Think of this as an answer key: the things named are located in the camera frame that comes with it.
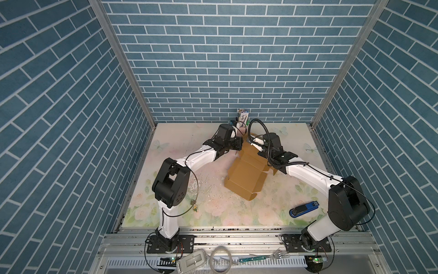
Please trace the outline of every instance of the black mounting plate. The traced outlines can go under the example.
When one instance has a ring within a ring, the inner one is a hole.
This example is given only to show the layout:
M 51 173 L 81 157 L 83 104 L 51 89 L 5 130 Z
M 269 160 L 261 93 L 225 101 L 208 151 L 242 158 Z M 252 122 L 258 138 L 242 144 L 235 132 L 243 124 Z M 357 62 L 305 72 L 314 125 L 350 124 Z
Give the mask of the black mounting plate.
M 308 252 L 301 246 L 301 234 L 283 234 L 284 246 L 287 252 Z M 319 251 L 329 253 L 332 251 L 329 239 L 326 237 L 320 241 Z
M 149 244 L 148 248 L 146 250 L 147 254 L 164 254 L 166 253 L 165 249 L 161 249 L 158 247 L 158 237 L 156 235 L 149 237 Z M 179 235 L 178 237 L 178 244 L 183 244 L 183 252 L 184 254 L 190 254 L 193 252 L 193 246 L 194 246 L 194 235 Z

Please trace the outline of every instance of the unfolded cardboard box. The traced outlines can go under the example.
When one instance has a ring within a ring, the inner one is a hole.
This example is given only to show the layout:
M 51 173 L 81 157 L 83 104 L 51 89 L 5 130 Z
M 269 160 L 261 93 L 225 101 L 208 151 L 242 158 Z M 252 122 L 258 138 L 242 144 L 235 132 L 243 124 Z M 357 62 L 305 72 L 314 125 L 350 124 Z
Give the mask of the unfolded cardboard box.
M 268 160 L 257 153 L 258 150 L 245 141 L 239 158 L 236 158 L 228 169 L 224 181 L 226 188 L 248 201 L 254 199 L 261 191 L 268 175 L 267 171 L 272 168 L 267 165 Z

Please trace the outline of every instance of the table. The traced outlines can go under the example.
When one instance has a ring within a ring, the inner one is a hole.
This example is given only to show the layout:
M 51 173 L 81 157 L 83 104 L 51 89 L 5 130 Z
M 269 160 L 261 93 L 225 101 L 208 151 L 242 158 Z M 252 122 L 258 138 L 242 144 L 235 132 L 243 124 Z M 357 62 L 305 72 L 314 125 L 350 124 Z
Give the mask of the table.
M 291 151 L 304 161 L 325 170 L 323 161 L 305 123 L 266 123 L 270 132 L 276 132 L 285 151 Z M 216 123 L 161 123 L 154 133 L 140 176 L 122 223 L 123 228 L 148 228 L 159 225 L 158 202 L 151 190 L 162 162 L 170 157 L 182 158 L 201 147 L 211 138 L 219 124 Z M 263 129 L 254 123 L 252 133 Z M 327 198 L 318 190 L 295 177 L 272 170 L 268 172 L 261 192 L 247 201 L 223 186 L 227 170 L 237 157 L 230 151 L 198 171 L 199 197 L 187 214 L 178 217 L 181 227 L 305 227 L 327 212 Z M 196 196 L 196 181 L 191 174 L 185 199 L 179 213 L 186 211 Z M 298 218 L 291 218 L 289 210 L 297 205 L 316 200 L 320 207 Z

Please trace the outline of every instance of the floral tabletop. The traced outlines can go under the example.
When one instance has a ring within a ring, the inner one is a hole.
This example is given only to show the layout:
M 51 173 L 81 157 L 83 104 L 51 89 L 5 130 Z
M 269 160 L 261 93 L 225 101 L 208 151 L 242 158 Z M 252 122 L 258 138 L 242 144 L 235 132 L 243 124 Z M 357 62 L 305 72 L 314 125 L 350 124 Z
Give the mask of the floral tabletop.
M 142 167 L 140 177 L 122 227 L 157 227 L 158 202 L 151 190 L 163 161 L 182 158 L 201 147 L 211 138 L 219 124 L 212 123 L 161 123 L 158 124 Z M 303 160 L 325 170 L 307 125 L 304 123 L 268 123 L 270 132 L 276 132 L 285 151 L 291 151 Z M 263 129 L 253 124 L 251 132 L 260 134 Z M 230 151 L 213 163 L 196 171 L 199 180 L 199 197 L 193 209 L 178 217 L 179 226 L 276 226 L 305 227 L 321 218 L 327 211 L 327 198 L 315 188 L 272 170 L 268 172 L 261 192 L 247 201 L 223 186 L 227 170 L 237 157 Z M 186 211 L 196 196 L 196 181 L 191 174 L 185 199 L 179 213 Z M 316 200 L 320 207 L 298 218 L 291 218 L 289 210 L 297 205 Z

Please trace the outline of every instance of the blue brick wall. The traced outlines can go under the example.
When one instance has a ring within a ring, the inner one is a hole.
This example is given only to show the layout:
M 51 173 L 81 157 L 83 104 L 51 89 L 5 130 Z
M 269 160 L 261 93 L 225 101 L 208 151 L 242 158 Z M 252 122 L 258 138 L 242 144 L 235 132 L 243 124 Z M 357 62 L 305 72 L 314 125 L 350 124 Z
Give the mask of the blue brick wall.
M 0 1 L 0 273 L 82 273 L 150 126 L 87 0 Z
M 373 3 L 104 0 L 160 122 L 310 122 Z
M 317 125 L 393 273 L 437 273 L 438 1 L 390 0 Z

